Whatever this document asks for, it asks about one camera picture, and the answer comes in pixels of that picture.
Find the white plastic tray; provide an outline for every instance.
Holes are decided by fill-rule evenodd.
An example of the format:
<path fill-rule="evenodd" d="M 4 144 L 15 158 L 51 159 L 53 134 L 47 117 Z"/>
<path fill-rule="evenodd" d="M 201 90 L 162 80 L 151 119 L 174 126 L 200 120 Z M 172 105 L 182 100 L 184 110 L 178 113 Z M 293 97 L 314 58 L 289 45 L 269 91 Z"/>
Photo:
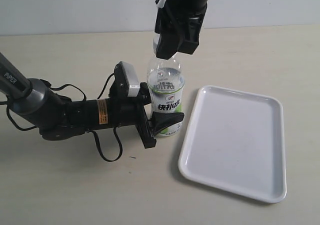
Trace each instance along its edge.
<path fill-rule="evenodd" d="M 189 180 L 280 202 L 287 193 L 281 103 L 259 94 L 202 87 L 178 166 Z"/>

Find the plastic bottle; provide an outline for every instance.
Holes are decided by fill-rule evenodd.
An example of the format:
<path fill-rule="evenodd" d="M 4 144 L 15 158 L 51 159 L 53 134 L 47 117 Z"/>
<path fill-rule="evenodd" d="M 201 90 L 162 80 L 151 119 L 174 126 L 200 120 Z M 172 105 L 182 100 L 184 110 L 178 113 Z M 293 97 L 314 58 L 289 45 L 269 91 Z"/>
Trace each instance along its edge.
<path fill-rule="evenodd" d="M 182 111 L 185 79 L 181 73 L 181 63 L 175 55 L 168 60 L 153 55 L 147 70 L 147 84 L 151 96 L 151 112 L 169 114 Z M 172 125 L 161 131 L 159 135 L 167 137 L 176 134 L 181 125 L 182 122 Z"/>

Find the table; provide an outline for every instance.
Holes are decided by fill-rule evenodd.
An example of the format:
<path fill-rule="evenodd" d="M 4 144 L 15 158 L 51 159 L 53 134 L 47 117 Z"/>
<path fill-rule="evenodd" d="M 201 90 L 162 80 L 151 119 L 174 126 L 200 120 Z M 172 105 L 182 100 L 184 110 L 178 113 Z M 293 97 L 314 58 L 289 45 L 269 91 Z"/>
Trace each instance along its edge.
<path fill-rule="evenodd" d="M 0 37 L 0 51 L 26 77 L 48 80 L 55 87 L 71 83 L 95 99 L 119 61 L 133 64 L 138 78 L 146 80 L 152 39 L 152 32 L 7 36 Z M 124 154 L 114 163 L 99 157 L 92 135 L 45 141 L 36 130 L 16 130 L 1 106 L 1 224 L 319 224 L 319 41 L 320 25 L 204 29 L 194 55 L 178 56 L 186 79 L 181 132 L 145 150 L 134 127 L 120 128 Z M 204 85 L 282 102 L 284 201 L 263 204 L 180 175 L 177 161 L 184 134 L 196 91 Z M 71 88 L 61 93 L 82 99 Z M 112 130 L 99 134 L 107 156 L 115 156 Z"/>

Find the tray rim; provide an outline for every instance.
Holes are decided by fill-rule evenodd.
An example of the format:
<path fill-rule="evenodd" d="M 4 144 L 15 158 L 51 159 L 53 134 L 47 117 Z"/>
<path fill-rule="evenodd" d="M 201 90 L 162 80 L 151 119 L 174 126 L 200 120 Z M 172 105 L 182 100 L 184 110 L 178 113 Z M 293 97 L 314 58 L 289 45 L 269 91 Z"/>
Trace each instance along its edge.
<path fill-rule="evenodd" d="M 233 189 L 229 189 L 227 187 L 223 187 L 221 185 L 218 184 L 212 184 L 210 182 L 206 182 L 203 181 L 202 179 L 197 179 L 194 178 L 192 175 L 190 175 L 190 173 L 188 172 L 188 168 L 186 166 L 185 160 L 183 160 L 184 158 L 184 151 L 186 151 L 186 147 L 187 147 L 187 137 L 189 135 L 189 133 L 191 132 L 191 124 L 192 121 L 195 119 L 195 113 L 197 110 L 197 107 L 199 106 L 199 99 L 202 96 L 202 91 L 207 89 L 207 88 L 214 88 L 214 89 L 218 89 L 218 90 L 224 90 L 224 91 L 228 91 L 228 92 L 235 92 L 235 93 L 241 93 L 241 94 L 245 94 L 245 95 L 250 95 L 250 96 L 256 96 L 259 98 L 265 98 L 265 99 L 269 99 L 269 100 L 273 100 L 274 102 L 277 103 L 277 105 L 279 105 L 280 108 L 280 128 L 281 128 L 281 151 L 282 151 L 282 155 L 281 155 L 281 159 L 282 159 L 282 193 L 278 196 L 278 197 L 264 197 L 264 196 L 259 196 L 259 195 L 255 195 L 255 194 L 250 194 L 248 192 L 241 192 L 239 190 L 233 190 Z M 179 155 L 179 159 L 178 159 L 178 169 L 180 171 L 180 173 L 182 174 L 183 177 L 185 177 L 188 180 L 191 180 L 193 182 L 197 182 L 209 187 L 213 187 L 213 188 L 217 188 L 223 191 L 227 191 L 233 194 L 238 194 L 244 197 L 248 197 L 251 199 L 255 199 L 261 202 L 265 202 L 265 203 L 269 203 L 269 204 L 275 204 L 275 203 L 279 203 L 281 202 L 283 199 L 285 199 L 286 195 L 287 195 L 287 168 L 286 168 L 286 150 L 285 150 L 285 128 L 284 128 L 284 112 L 283 112 L 283 105 L 282 103 L 271 96 L 267 96 L 267 95 L 262 95 L 262 94 L 257 94 L 257 93 L 253 93 L 253 92 L 246 92 L 246 91 L 240 91 L 240 90 L 235 90 L 235 89 L 231 89 L 231 88 L 225 88 L 225 87 L 220 87 L 220 86 L 214 86 L 214 85 L 205 85 L 201 88 L 199 88 L 196 98 L 195 98 L 195 102 L 192 108 L 192 112 L 190 115 L 190 119 L 187 125 L 187 129 L 185 132 L 185 136 L 183 139 L 183 144 L 181 147 L 181 152 Z"/>

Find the wall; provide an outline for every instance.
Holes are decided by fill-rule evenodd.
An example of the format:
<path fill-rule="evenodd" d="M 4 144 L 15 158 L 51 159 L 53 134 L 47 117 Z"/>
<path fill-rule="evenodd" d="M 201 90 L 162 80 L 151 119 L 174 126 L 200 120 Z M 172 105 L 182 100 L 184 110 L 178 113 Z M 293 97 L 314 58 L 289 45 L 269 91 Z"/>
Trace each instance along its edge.
<path fill-rule="evenodd" d="M 0 0 L 0 36 L 153 30 L 155 0 Z M 209 0 L 206 28 L 320 23 L 320 0 Z"/>

